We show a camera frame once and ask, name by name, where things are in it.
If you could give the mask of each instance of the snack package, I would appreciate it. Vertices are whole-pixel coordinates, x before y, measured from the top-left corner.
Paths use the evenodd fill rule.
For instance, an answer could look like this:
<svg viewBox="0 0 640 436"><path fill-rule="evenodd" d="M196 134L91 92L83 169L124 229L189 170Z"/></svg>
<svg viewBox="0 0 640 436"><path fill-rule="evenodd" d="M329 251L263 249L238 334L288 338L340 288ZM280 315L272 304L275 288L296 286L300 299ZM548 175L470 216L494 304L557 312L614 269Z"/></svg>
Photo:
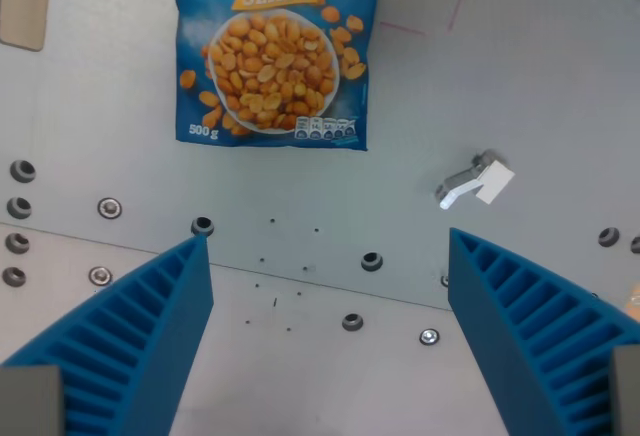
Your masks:
<svg viewBox="0 0 640 436"><path fill-rule="evenodd" d="M377 0L176 0L176 137L366 150Z"/></svg>

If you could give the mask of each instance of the hole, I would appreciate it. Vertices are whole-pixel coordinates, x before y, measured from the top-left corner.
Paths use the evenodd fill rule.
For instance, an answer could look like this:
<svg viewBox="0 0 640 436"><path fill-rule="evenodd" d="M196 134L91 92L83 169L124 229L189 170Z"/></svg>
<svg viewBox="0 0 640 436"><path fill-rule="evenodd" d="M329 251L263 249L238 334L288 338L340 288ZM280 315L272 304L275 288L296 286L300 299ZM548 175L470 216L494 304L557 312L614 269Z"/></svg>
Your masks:
<svg viewBox="0 0 640 436"><path fill-rule="evenodd" d="M33 174L36 172L36 168L33 167L29 161L21 161L20 162L20 171L25 174Z"/></svg>
<svg viewBox="0 0 640 436"><path fill-rule="evenodd" d="M603 248L610 248L620 239L620 231L617 228L603 229L598 235L598 244Z"/></svg>
<svg viewBox="0 0 640 436"><path fill-rule="evenodd" d="M359 331L364 326L364 319L356 313L347 314L342 320L342 328L345 331Z"/></svg>
<svg viewBox="0 0 640 436"><path fill-rule="evenodd" d="M211 220L209 218L200 217L200 218L196 219L196 223L202 229L207 229L207 228L209 228L211 226Z"/></svg>
<svg viewBox="0 0 640 436"><path fill-rule="evenodd" d="M18 207L24 211L28 211L31 209L31 204L29 204L29 201L27 201L24 198L18 198L16 199L16 204L18 205Z"/></svg>
<svg viewBox="0 0 640 436"><path fill-rule="evenodd" d="M370 273L377 271L382 267L382 256L380 253L367 253L362 257L360 265Z"/></svg>
<svg viewBox="0 0 640 436"><path fill-rule="evenodd" d="M209 218L200 216L191 222L191 233L194 236L204 234L205 236L209 237L213 234L213 231L213 223Z"/></svg>

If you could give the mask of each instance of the gray metal surface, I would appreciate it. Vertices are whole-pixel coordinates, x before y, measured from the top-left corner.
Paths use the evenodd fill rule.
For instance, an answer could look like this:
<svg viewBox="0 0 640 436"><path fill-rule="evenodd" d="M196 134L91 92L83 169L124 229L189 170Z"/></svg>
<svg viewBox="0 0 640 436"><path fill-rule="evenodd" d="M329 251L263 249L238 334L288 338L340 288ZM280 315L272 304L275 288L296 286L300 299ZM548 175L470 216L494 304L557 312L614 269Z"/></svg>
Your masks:
<svg viewBox="0 0 640 436"><path fill-rule="evenodd" d="M60 368L0 367L0 434L64 436Z"/></svg>
<svg viewBox="0 0 640 436"><path fill-rule="evenodd" d="M640 436L640 346L619 346L611 355L609 394L615 436Z"/></svg>
<svg viewBox="0 0 640 436"><path fill-rule="evenodd" d="M0 47L0 166L38 168L0 184L33 205L19 224L159 252L206 216L216 264L442 308L456 226L626 299L638 0L380 0L368 153L174 141L176 18L173 0L51 0L42 53ZM513 181L440 210L437 186L487 148ZM105 194L116 221L95 210ZM372 251L384 266L366 273Z"/></svg>

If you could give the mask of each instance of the white plastic piece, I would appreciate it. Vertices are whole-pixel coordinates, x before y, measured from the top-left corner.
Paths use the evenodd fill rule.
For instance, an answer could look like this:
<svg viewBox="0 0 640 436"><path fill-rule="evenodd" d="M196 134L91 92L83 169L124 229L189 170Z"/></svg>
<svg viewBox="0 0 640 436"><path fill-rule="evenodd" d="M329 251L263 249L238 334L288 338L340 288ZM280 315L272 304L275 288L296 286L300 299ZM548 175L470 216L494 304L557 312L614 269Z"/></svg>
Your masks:
<svg viewBox="0 0 640 436"><path fill-rule="evenodd" d="M477 181L482 187L476 193L476 196L487 204L493 203L493 200L496 199L514 176L515 173L504 164L500 161L494 161L478 177Z"/></svg>

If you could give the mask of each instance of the peanut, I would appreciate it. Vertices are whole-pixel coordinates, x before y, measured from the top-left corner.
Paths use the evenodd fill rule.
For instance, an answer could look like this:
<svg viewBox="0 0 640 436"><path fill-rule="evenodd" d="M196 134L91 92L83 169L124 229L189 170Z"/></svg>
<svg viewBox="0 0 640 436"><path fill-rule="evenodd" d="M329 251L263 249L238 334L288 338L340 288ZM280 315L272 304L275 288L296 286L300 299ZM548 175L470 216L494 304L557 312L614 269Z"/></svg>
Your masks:
<svg viewBox="0 0 640 436"><path fill-rule="evenodd" d="M191 69L183 71L180 75L180 86L182 89L191 89L194 84L196 84L196 72Z"/></svg>
<svg viewBox="0 0 640 436"><path fill-rule="evenodd" d="M323 79L318 91L326 96L327 94L331 94L333 88L333 81L331 79Z"/></svg>
<svg viewBox="0 0 640 436"><path fill-rule="evenodd" d="M331 35L331 39L340 41L343 44L351 42L352 39L351 33L344 29L342 26L338 27L337 29L329 30L329 34Z"/></svg>
<svg viewBox="0 0 640 436"><path fill-rule="evenodd" d="M313 89L307 88L307 94L305 95L304 100L310 108L316 109L318 107L318 98L316 97L316 92Z"/></svg>
<svg viewBox="0 0 640 436"><path fill-rule="evenodd" d="M317 66L309 66L305 75L307 81L313 87L317 87L322 82L322 71Z"/></svg>
<svg viewBox="0 0 640 436"><path fill-rule="evenodd" d="M214 109L210 113L207 113L204 115L204 117L202 118L202 125L206 126L209 129L213 129L216 127L221 117L222 117L222 106L218 106L216 109Z"/></svg>
<svg viewBox="0 0 640 436"><path fill-rule="evenodd" d="M289 81L282 83L280 94L282 94L283 101L291 101L293 99L293 84L291 84Z"/></svg>
<svg viewBox="0 0 640 436"><path fill-rule="evenodd" d="M267 44L267 37L257 29L249 31L249 39L256 43L258 46L264 46Z"/></svg>
<svg viewBox="0 0 640 436"><path fill-rule="evenodd" d="M293 62L296 60L295 55L291 53L283 54L278 59L276 59L276 68L285 69L291 66Z"/></svg>
<svg viewBox="0 0 640 436"><path fill-rule="evenodd" d="M352 33L360 33L364 30L364 23L357 16L349 16L347 18L347 28Z"/></svg>
<svg viewBox="0 0 640 436"><path fill-rule="evenodd" d="M235 36L231 36L227 39L227 44L234 50L240 51L242 49L242 40L240 38L236 38Z"/></svg>
<svg viewBox="0 0 640 436"><path fill-rule="evenodd" d="M258 73L258 81L260 81L261 83L266 83L267 81L273 79L275 75L276 68L271 66L270 64L267 64L266 66L263 66Z"/></svg>
<svg viewBox="0 0 640 436"><path fill-rule="evenodd" d="M338 56L342 56L344 54L344 44L342 44L340 41L334 39L333 48L336 50L336 54Z"/></svg>
<svg viewBox="0 0 640 436"><path fill-rule="evenodd" d="M219 78L229 79L229 73L219 64L213 66L213 72L216 73Z"/></svg>
<svg viewBox="0 0 640 436"><path fill-rule="evenodd" d="M229 76L229 81L231 82L231 84L233 84L233 86L236 89L242 89L242 86L243 86L242 78L235 71L231 73L231 75Z"/></svg>
<svg viewBox="0 0 640 436"><path fill-rule="evenodd" d="M261 59L258 59L258 58L247 58L244 61L244 69L246 69L251 73L259 72L263 66L264 66L264 63L262 62Z"/></svg>
<svg viewBox="0 0 640 436"><path fill-rule="evenodd" d="M264 108L264 98L262 95L257 95L249 102L249 110L252 113L258 114Z"/></svg>
<svg viewBox="0 0 640 436"><path fill-rule="evenodd" d="M286 131L293 131L296 128L296 119L297 116L295 114L288 114L280 123L280 127Z"/></svg>
<svg viewBox="0 0 640 436"><path fill-rule="evenodd" d="M236 124L233 128L231 128L231 134L234 136L246 136L247 134L251 134L251 130L245 128L241 124Z"/></svg>
<svg viewBox="0 0 640 436"><path fill-rule="evenodd" d="M307 86L304 83L298 83L293 87L293 94L299 98L303 98L307 94Z"/></svg>
<svg viewBox="0 0 640 436"><path fill-rule="evenodd" d="M220 98L211 91L203 91L200 93L200 101L202 104L215 108L220 104Z"/></svg>
<svg viewBox="0 0 640 436"><path fill-rule="evenodd" d="M222 60L222 56L224 56L224 52L220 46L214 44L209 48L209 55L214 63L219 63Z"/></svg>
<svg viewBox="0 0 640 436"><path fill-rule="evenodd" d="M233 53L227 53L222 57L220 64L222 64L222 67L227 71L233 71L236 69L236 57Z"/></svg>
<svg viewBox="0 0 640 436"><path fill-rule="evenodd" d="M229 34L238 38L242 38L249 32L250 29L251 25L249 24L249 21L244 18L238 18L234 19L229 25Z"/></svg>
<svg viewBox="0 0 640 436"><path fill-rule="evenodd" d="M347 69L345 76L347 79L358 79L367 70L367 65L364 63L358 63L355 66Z"/></svg>
<svg viewBox="0 0 640 436"><path fill-rule="evenodd" d="M283 84L287 80L287 76L289 76L289 72L286 69L281 69L276 73L276 82L278 84Z"/></svg>
<svg viewBox="0 0 640 436"><path fill-rule="evenodd" d="M229 113L224 113L224 116L222 117L222 127L224 129L231 129L235 124L236 121L235 119L233 119L233 116L231 116Z"/></svg>
<svg viewBox="0 0 640 436"><path fill-rule="evenodd" d="M256 54L258 54L258 45L253 41L247 41L242 46L242 52L245 54L245 56L255 56Z"/></svg>
<svg viewBox="0 0 640 436"><path fill-rule="evenodd" d="M297 21L289 21L287 23L287 39L296 42L300 38L300 24Z"/></svg>
<svg viewBox="0 0 640 436"><path fill-rule="evenodd" d="M269 42L267 43L267 46L264 48L264 54L266 54L272 59L277 59L282 54L282 50L277 44Z"/></svg>
<svg viewBox="0 0 640 436"><path fill-rule="evenodd" d="M360 55L353 48L344 48L344 59L351 65L357 64L360 62Z"/></svg>
<svg viewBox="0 0 640 436"><path fill-rule="evenodd" d="M282 95L280 93L272 93L264 100L264 109L268 111L276 110L282 103Z"/></svg>
<svg viewBox="0 0 640 436"><path fill-rule="evenodd" d="M293 103L293 112L298 116L306 116L309 114L309 106L307 106L307 103L303 103L302 101L296 101Z"/></svg>
<svg viewBox="0 0 640 436"><path fill-rule="evenodd" d="M262 31L267 24L266 18L260 13L251 15L249 21L251 21L251 26L258 31Z"/></svg>
<svg viewBox="0 0 640 436"><path fill-rule="evenodd" d="M248 89L249 91L257 91L260 88L260 83L258 82L257 79L250 79L249 81L247 81L244 85L244 87L246 89Z"/></svg>
<svg viewBox="0 0 640 436"><path fill-rule="evenodd" d="M337 23L340 21L340 11L334 6L327 6L322 10L322 17L328 23Z"/></svg>
<svg viewBox="0 0 640 436"><path fill-rule="evenodd" d="M285 113L282 113L282 114L278 115L278 117L276 117L276 119L274 119L273 122L271 123L271 127L276 128L276 129L279 128L280 125L282 124L282 121L286 117L287 117L287 115Z"/></svg>
<svg viewBox="0 0 640 436"><path fill-rule="evenodd" d="M235 96L227 96L227 107L231 111L240 111L240 101Z"/></svg>
<svg viewBox="0 0 640 436"><path fill-rule="evenodd" d="M275 24L271 22L267 23L267 25L264 27L264 34L267 37L267 39L271 42L275 42L275 41L278 41L278 39L280 39L278 28L276 27Z"/></svg>
<svg viewBox="0 0 640 436"><path fill-rule="evenodd" d="M229 82L228 79L218 78L218 87L224 94L233 93L233 85Z"/></svg>
<svg viewBox="0 0 640 436"><path fill-rule="evenodd" d="M241 121L253 121L255 114L249 108L242 108L238 111L238 119Z"/></svg>

